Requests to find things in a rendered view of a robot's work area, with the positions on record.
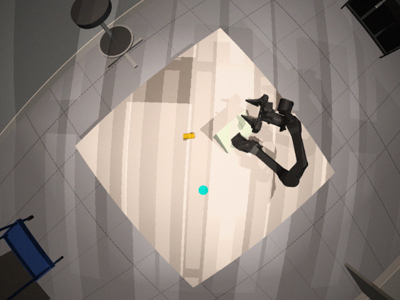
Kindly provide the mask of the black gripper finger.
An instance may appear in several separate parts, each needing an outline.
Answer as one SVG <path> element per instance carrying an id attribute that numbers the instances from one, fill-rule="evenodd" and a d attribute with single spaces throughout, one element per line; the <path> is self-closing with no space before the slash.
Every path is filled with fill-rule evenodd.
<path id="1" fill-rule="evenodd" d="M 262 101 L 262 98 L 263 97 L 261 96 L 261 98 L 259 98 L 259 99 L 246 99 L 245 101 L 248 103 L 251 103 L 255 106 L 259 106 L 260 102 Z"/>
<path id="2" fill-rule="evenodd" d="M 253 126 L 255 125 L 257 119 L 252 119 L 252 118 L 250 118 L 250 117 L 243 116 L 242 114 L 241 114 L 241 117 L 242 117 L 243 119 L 245 119 L 245 120 L 249 123 L 249 125 L 251 126 L 251 128 L 253 128 Z"/>

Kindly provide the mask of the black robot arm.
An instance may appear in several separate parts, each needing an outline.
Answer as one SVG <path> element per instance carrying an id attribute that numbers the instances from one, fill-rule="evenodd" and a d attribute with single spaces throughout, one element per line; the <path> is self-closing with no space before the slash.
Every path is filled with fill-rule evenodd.
<path id="1" fill-rule="evenodd" d="M 293 101 L 284 98 L 280 99 L 277 107 L 279 114 L 277 113 L 277 118 L 274 122 L 275 126 L 280 127 L 279 132 L 283 132 L 287 128 L 292 137 L 294 152 L 296 154 L 296 163 L 289 171 L 284 169 L 272 157 L 269 157 L 265 152 L 263 152 L 263 146 L 257 141 L 253 139 L 247 140 L 240 132 L 238 132 L 231 141 L 232 145 L 239 151 L 251 153 L 262 160 L 263 163 L 277 174 L 278 178 L 285 186 L 295 188 L 299 184 L 299 180 L 308 166 L 308 160 L 306 159 L 306 152 L 301 137 L 301 121 L 291 114 L 293 106 Z M 266 102 L 263 118 L 273 119 L 274 112 L 273 102 Z"/>

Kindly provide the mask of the yellow cylinder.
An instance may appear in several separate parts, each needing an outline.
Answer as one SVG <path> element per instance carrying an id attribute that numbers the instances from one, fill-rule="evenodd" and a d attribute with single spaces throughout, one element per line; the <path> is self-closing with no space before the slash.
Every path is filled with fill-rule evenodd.
<path id="1" fill-rule="evenodd" d="M 193 139 L 194 133 L 183 134 L 183 138 L 184 139 Z"/>

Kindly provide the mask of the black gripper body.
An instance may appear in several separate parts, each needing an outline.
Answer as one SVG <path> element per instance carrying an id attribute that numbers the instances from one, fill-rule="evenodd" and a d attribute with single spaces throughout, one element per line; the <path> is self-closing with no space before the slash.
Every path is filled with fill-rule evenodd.
<path id="1" fill-rule="evenodd" d="M 255 125 L 252 128 L 252 133 L 258 133 L 261 130 L 261 126 L 262 126 L 262 122 L 261 121 L 267 122 L 268 124 L 274 124 L 274 122 L 275 122 L 275 120 L 277 118 L 277 113 L 276 112 L 272 112 L 273 116 L 274 116 L 273 119 L 263 118 L 264 108 L 265 108 L 266 102 L 268 102 L 268 99 L 269 99 L 269 96 L 266 95 L 266 94 L 263 94 L 262 101 L 259 104 L 260 105 L 260 111 L 259 111 L 259 114 L 257 116 L 257 121 L 256 121 Z M 260 117 L 260 115 L 261 115 L 261 117 Z"/>

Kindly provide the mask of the cyan circle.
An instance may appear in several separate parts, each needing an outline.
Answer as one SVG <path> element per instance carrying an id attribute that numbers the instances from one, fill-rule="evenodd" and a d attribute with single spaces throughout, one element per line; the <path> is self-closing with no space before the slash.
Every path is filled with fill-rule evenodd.
<path id="1" fill-rule="evenodd" d="M 201 195 L 207 194 L 207 193 L 208 193 L 208 187 L 207 187 L 207 186 L 204 186 L 204 185 L 200 186 L 200 187 L 199 187 L 199 193 L 200 193 Z"/>

